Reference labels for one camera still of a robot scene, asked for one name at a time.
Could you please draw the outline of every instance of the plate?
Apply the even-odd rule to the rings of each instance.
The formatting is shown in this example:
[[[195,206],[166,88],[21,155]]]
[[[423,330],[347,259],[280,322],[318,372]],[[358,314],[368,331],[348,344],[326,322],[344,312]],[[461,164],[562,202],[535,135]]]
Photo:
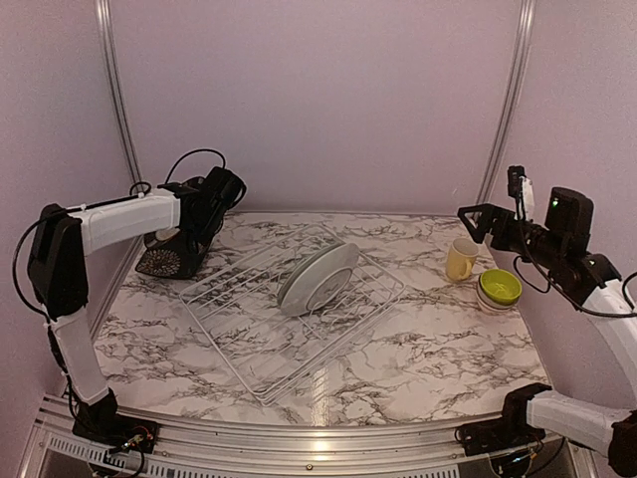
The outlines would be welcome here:
[[[320,309],[347,285],[357,262],[355,244],[321,249],[297,266],[281,288],[277,296],[281,312],[297,317]]]

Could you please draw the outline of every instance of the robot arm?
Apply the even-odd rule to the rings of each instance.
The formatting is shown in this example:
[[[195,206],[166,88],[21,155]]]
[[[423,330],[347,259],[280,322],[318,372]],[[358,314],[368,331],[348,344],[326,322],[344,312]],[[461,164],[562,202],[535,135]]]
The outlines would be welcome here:
[[[201,187],[169,183],[145,194],[101,204],[42,211],[29,256],[28,275],[48,322],[52,351],[79,403],[74,433],[122,447],[145,430],[138,447],[149,452],[156,423],[116,413],[89,333],[85,257],[104,246],[162,229],[179,228],[192,248],[209,243],[223,215],[245,193],[231,171],[214,167]]]
[[[527,220],[530,210],[525,205],[532,198],[528,186],[524,169],[512,166],[509,196],[516,199],[516,212],[481,204],[461,208],[458,215],[474,241],[481,243],[490,234],[492,248],[517,252],[525,262],[533,262],[576,310],[591,316],[637,395],[637,314],[610,261],[586,250],[592,201],[555,187],[542,227]],[[472,455],[533,441],[544,429],[607,456],[620,476],[637,476],[637,411],[575,400],[539,383],[511,392],[502,418],[464,425],[458,431]]]

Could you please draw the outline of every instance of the pink wall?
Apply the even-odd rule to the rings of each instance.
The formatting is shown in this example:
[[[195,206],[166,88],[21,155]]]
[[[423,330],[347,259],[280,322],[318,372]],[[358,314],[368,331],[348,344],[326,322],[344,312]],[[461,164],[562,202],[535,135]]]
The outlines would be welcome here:
[[[552,186],[583,192],[595,204],[589,248],[606,254],[624,276],[637,270],[636,85],[637,3],[539,0],[522,99],[493,196],[512,207],[509,164],[527,168],[539,222]],[[503,266],[512,259],[499,255]],[[635,406],[618,363],[584,315],[556,293],[543,297],[529,288],[521,309],[559,391]]]
[[[251,209],[452,214],[478,194],[520,2],[135,0],[112,12],[153,181],[207,145],[227,152]]]
[[[45,204],[126,194],[129,179],[94,2],[1,2],[0,65],[0,462],[8,477],[16,474],[43,393],[61,383],[42,321],[13,292],[15,243]],[[114,247],[91,258],[94,305],[123,251]],[[24,275],[22,283],[29,291]]]

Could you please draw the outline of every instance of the mug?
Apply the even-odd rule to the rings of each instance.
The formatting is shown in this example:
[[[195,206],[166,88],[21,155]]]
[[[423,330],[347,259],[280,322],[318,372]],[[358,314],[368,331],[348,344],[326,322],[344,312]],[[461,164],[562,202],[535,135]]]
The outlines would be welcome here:
[[[447,277],[453,282],[468,279],[478,252],[478,246],[471,239],[460,237],[454,240],[447,255]]]

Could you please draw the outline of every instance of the white marble surface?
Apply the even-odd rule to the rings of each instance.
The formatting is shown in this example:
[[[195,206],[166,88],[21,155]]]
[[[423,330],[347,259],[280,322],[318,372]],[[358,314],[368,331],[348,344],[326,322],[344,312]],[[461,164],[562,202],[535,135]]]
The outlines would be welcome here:
[[[179,292],[309,224],[322,224],[402,280],[388,317],[311,379],[262,406],[207,342]],[[467,282],[444,274],[455,218],[360,214],[236,214],[192,281],[131,270],[96,342],[122,405],[183,416],[272,424],[408,423],[499,411],[505,395],[544,369],[517,310],[476,304],[477,274],[495,267],[486,248]]]

